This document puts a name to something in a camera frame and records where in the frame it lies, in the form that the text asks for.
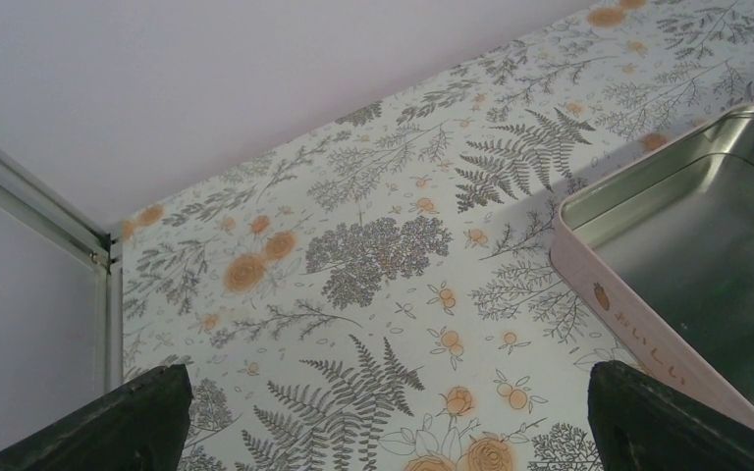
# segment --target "white wall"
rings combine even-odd
[[[0,147],[95,222],[592,0],[0,0]]]

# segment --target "pink tin box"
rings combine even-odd
[[[567,198],[551,261],[652,375],[754,429],[754,105]]]

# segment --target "orange flower print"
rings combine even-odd
[[[499,370],[496,370],[496,378],[493,383],[496,384],[496,393],[503,397],[507,404],[513,410],[523,410],[527,407],[527,413],[533,412],[535,404],[544,404],[548,402],[548,399],[540,395],[530,395],[530,388],[527,386],[527,382],[530,381],[529,376],[522,377],[515,384],[511,385],[507,377]]]
[[[244,367],[239,370],[239,373],[246,373],[248,376],[258,376],[258,363],[247,363],[244,361]]]
[[[455,307],[458,302],[455,299],[455,293],[450,288],[447,288],[447,282],[441,282],[440,288],[435,288],[432,285],[427,286],[429,287],[430,291],[437,294],[437,296],[429,299],[427,304],[440,302],[444,306],[444,312],[451,316],[454,316],[455,313],[452,311],[452,308]]]
[[[455,465],[443,456],[426,455],[412,459],[404,471],[456,471]]]
[[[266,231],[269,226],[270,218],[261,215],[252,221],[252,223],[249,225],[249,231],[258,236],[259,234]]]
[[[455,331],[447,331],[444,327],[441,331],[434,329],[427,329],[429,334],[434,337],[435,346],[438,348],[433,349],[429,353],[433,355],[440,355],[441,353],[448,352],[450,354],[450,364],[453,366],[453,370],[458,368],[458,364],[462,362],[461,356],[463,355],[463,346],[460,344],[460,338]]]
[[[137,216],[137,225],[141,227],[151,226],[152,224],[160,221],[163,217],[163,205],[155,204],[145,208],[139,216]]]
[[[619,0],[619,7],[626,10],[637,10],[646,5],[646,0]]]
[[[264,260],[256,254],[246,254],[233,260],[224,273],[224,287],[228,291],[246,291],[264,277]]]
[[[414,185],[418,188],[425,188],[427,185],[429,185],[429,182],[432,181],[432,179],[429,178],[428,175],[424,175],[423,177],[410,177],[412,180],[414,180]]]
[[[504,343],[499,347],[499,350],[507,349],[508,355],[512,353],[514,348],[520,348],[530,345],[529,341],[518,341],[518,338],[512,332],[507,332],[504,336]]]
[[[281,260],[296,247],[296,234],[286,231],[275,233],[264,245],[264,255],[268,260]]]
[[[614,27],[625,20],[625,12],[622,8],[603,7],[592,10],[585,19],[592,26],[596,27]]]
[[[660,148],[666,142],[666,137],[658,132],[652,132],[651,134],[646,134],[640,138],[640,143],[643,144],[643,149],[647,152]]]
[[[124,220],[123,221],[123,234],[121,235],[121,239],[123,242],[128,241],[132,236],[135,234],[135,231],[137,230],[137,224],[133,221]]]
[[[472,394],[467,388],[456,386],[444,397],[444,410],[453,417],[461,417],[472,410]]]
[[[625,49],[628,52],[636,52],[640,57],[646,57],[646,53],[649,49],[640,41],[628,41],[625,43]]]
[[[472,442],[458,461],[461,471],[512,471],[513,456],[510,444],[498,438],[484,437]]]
[[[463,234],[466,236],[466,245],[463,248],[469,248],[470,245],[473,247],[478,245],[486,247],[487,242],[489,241],[489,238],[484,234],[484,231],[481,231],[480,229],[464,231]]]
[[[583,107],[579,103],[568,103],[565,105],[565,109],[577,118],[579,118],[579,115],[582,114],[583,111],[585,111],[585,107]]]
[[[438,214],[435,211],[435,203],[429,198],[420,198],[416,203],[411,203],[411,210],[409,212],[417,211],[418,214],[426,212],[429,214]]]
[[[233,229],[236,228],[236,220],[227,216],[223,220],[221,220],[221,231],[226,231],[230,233]]]
[[[218,314],[206,314],[200,318],[200,328],[206,332],[215,329],[218,325]]]

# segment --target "botanical pattern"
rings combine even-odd
[[[123,222],[124,377],[187,365],[189,471],[602,469],[588,372],[636,361],[553,216],[749,102],[754,1],[602,0],[363,104]]]

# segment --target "metal frame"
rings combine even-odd
[[[94,269],[97,275],[94,384],[103,393],[119,386],[122,349],[113,338],[122,339],[119,309],[122,264],[116,264],[113,275],[111,236],[1,150],[0,208]],[[115,329],[119,329],[119,336],[112,334]],[[118,360],[121,365],[115,369],[113,365]]]

